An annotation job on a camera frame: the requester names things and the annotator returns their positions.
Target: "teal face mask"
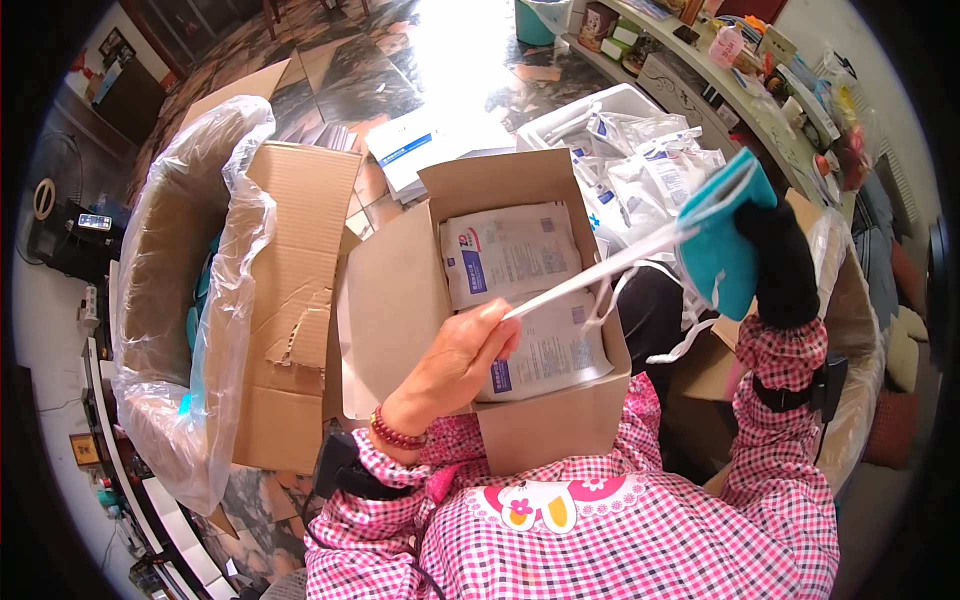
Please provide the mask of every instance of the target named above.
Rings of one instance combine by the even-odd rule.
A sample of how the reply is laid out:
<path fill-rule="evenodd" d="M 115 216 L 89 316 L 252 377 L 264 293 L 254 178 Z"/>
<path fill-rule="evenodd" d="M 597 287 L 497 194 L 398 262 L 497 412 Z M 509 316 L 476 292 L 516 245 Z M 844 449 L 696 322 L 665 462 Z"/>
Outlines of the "teal face mask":
<path fill-rule="evenodd" d="M 746 202 L 777 206 L 760 162 L 746 148 L 713 174 L 677 217 L 680 230 L 698 229 L 677 245 L 684 278 L 720 314 L 740 321 L 756 291 L 756 250 L 736 230 L 734 212 Z"/>

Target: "chair leg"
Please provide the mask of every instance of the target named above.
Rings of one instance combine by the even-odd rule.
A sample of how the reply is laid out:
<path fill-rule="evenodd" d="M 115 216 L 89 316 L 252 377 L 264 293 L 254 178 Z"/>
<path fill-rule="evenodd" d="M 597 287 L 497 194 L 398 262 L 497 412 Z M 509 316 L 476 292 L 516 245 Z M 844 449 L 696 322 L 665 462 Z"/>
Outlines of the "chair leg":
<path fill-rule="evenodd" d="M 270 16 L 270 0 L 263 0 L 263 17 L 267 19 L 267 29 L 270 31 L 270 39 L 276 39 L 274 31 L 274 20 Z"/>

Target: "black glove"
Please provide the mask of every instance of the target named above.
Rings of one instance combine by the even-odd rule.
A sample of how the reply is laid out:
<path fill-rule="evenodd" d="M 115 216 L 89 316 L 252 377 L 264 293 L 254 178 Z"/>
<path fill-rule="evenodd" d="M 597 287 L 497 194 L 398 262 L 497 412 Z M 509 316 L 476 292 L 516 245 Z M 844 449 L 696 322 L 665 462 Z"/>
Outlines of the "black glove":
<path fill-rule="evenodd" d="M 813 321 L 820 310 L 813 259 L 790 204 L 780 199 L 771 209 L 745 203 L 733 218 L 736 230 L 756 248 L 760 320 L 777 329 Z"/>

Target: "open cardboard box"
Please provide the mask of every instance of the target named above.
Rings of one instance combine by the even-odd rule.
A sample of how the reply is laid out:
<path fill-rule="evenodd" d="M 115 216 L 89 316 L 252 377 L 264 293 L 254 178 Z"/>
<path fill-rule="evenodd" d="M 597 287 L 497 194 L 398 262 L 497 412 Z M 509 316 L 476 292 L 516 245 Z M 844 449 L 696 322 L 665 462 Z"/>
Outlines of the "open cardboard box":
<path fill-rule="evenodd" d="M 180 127 L 183 132 L 199 116 L 237 95 L 269 99 L 283 81 L 290 61 L 274 64 L 219 89 L 195 103 Z M 217 131 L 236 128 L 236 119 L 212 122 L 204 139 L 219 139 Z M 211 141 L 204 153 L 184 147 L 178 156 L 189 168 L 168 169 L 159 184 L 145 193 L 137 210 L 142 227 L 133 240 L 135 260 L 127 273 L 129 290 L 119 323 L 121 337 L 132 341 L 121 352 L 121 366 L 165 382 L 171 390 L 189 386 L 190 349 L 184 334 L 187 309 L 193 305 L 197 275 L 208 253 L 208 243 L 222 228 L 256 230 L 266 223 L 264 209 L 236 209 L 230 204 L 220 169 L 232 152 L 237 134 Z M 204 356 L 204 425 L 186 430 L 173 421 L 171 400 L 150 397 L 135 389 L 127 402 L 145 430 L 144 451 L 151 466 L 164 471 L 167 481 L 209 487 L 202 468 L 212 464 L 214 440 L 220 435 L 220 402 L 236 401 L 236 385 L 224 364 L 235 340 L 227 334 L 236 306 L 250 306 L 251 338 L 244 369 L 239 423 L 227 460 L 240 465 L 311 473 L 323 437 L 323 422 L 336 416 L 324 413 L 324 396 L 333 396 L 339 408 L 339 344 L 333 309 L 334 278 L 340 254 L 359 240 L 344 229 L 347 208 L 361 157 L 299 144 L 266 141 L 256 151 L 248 176 L 276 202 L 273 238 L 251 265 L 253 286 L 227 289 L 214 295 L 208 314 L 210 331 Z M 237 256 L 236 250 L 221 256 Z M 224 258 L 229 263 L 231 258 Z M 239 273 L 237 264 L 227 269 Z M 328 343 L 330 323 L 332 344 Z M 327 350 L 333 352 L 324 393 Z M 222 510 L 214 517 L 228 533 L 232 528 Z"/>
<path fill-rule="evenodd" d="M 350 253 L 338 289 L 343 407 L 366 419 L 406 378 L 453 314 L 438 225 L 451 217 L 564 201 L 583 268 L 599 260 L 569 152 L 462 158 L 420 171 L 429 199 Z M 596 295 L 599 284 L 590 288 Z M 521 401 L 469 406 L 491 472 L 513 474 L 566 456 L 611 451 L 630 379 L 630 354 L 614 310 L 602 326 L 613 371 Z"/>
<path fill-rule="evenodd" d="M 817 226 L 822 209 L 793 189 L 787 191 L 786 200 L 793 206 L 801 228 L 809 234 Z M 819 237 L 823 258 L 814 261 L 819 262 L 820 316 L 827 328 L 829 349 L 840 351 L 849 360 L 840 405 L 828 426 L 817 464 L 837 494 L 859 460 L 870 433 L 883 376 L 883 351 L 866 281 L 846 224 L 841 220 L 820 231 L 825 233 Z M 750 313 L 755 311 L 756 300 Z M 727 400 L 739 327 L 739 322 L 721 317 L 711 333 L 696 342 L 678 362 L 664 407 L 664 425 L 679 436 L 687 458 L 707 472 L 715 472 L 731 458 L 729 450 L 736 421 Z M 719 492 L 728 470 L 721 469 L 710 486 L 705 487 Z"/>

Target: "chair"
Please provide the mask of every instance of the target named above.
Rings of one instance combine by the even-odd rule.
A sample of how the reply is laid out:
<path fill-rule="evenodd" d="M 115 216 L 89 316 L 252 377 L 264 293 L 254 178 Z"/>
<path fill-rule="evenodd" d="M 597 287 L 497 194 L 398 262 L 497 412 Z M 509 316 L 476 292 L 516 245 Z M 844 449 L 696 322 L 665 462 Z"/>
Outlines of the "chair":
<path fill-rule="evenodd" d="M 273 9 L 274 17 L 270 17 L 270 10 Z M 267 29 L 270 30 L 270 39 L 276 39 L 274 31 L 274 18 L 280 22 L 280 7 L 276 5 L 276 0 L 263 0 L 263 16 L 267 19 Z"/>
<path fill-rule="evenodd" d="M 334 8 L 337 7 L 337 2 L 334 1 Z M 327 12 L 331 11 L 329 5 L 326 4 L 326 0 L 320 0 L 320 3 L 324 5 L 324 8 Z M 363 14 L 370 16 L 370 9 L 367 8 L 367 0 L 360 0 L 360 3 L 363 4 Z M 270 39 L 276 39 L 276 32 L 274 31 L 274 18 L 270 17 L 270 12 L 273 11 L 274 18 L 276 22 L 280 22 L 280 8 L 276 5 L 276 0 L 263 0 L 263 16 L 267 19 L 267 29 L 270 30 Z"/>

